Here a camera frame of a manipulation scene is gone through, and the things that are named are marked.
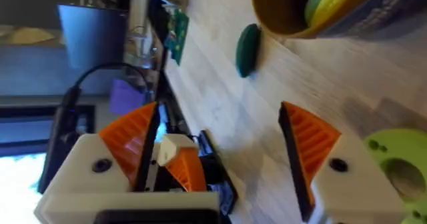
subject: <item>green sponge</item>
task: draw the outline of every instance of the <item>green sponge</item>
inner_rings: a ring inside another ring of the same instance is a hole
[[[312,22],[312,18],[314,13],[316,12],[316,9],[318,8],[318,5],[321,0],[308,0],[306,5],[306,10],[304,12],[304,17],[306,18],[306,23],[310,26],[310,23]]]
[[[256,24],[248,25],[240,35],[236,51],[236,67],[241,77],[247,77],[256,67],[261,30]]]

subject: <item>yellow container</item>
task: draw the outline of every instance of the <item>yellow container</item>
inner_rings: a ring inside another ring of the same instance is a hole
[[[252,5],[261,26],[269,32],[286,38],[313,39],[364,1],[322,0],[310,27],[304,19],[306,0],[252,0]]]

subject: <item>black wire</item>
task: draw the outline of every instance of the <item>black wire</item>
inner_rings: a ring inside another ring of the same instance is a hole
[[[74,84],[74,87],[80,87],[81,83],[86,79],[86,77],[92,73],[94,73],[97,70],[100,69],[110,69],[112,67],[129,67],[130,69],[134,70],[136,73],[138,73],[145,86],[147,87],[147,80],[145,79],[144,74],[142,73],[141,69],[138,69],[137,67],[127,64],[127,63],[104,63],[100,64],[98,66],[92,67],[91,69],[87,70]]]

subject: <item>wooden surface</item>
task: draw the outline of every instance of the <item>wooden surface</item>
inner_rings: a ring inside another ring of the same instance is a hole
[[[210,131],[238,189],[234,223],[300,223],[277,122],[283,100],[357,138],[427,127],[425,27],[388,41],[263,34],[258,71],[241,79],[234,55],[241,31],[257,22],[251,0],[189,0],[187,14],[181,67],[169,60],[165,72],[191,131]]]

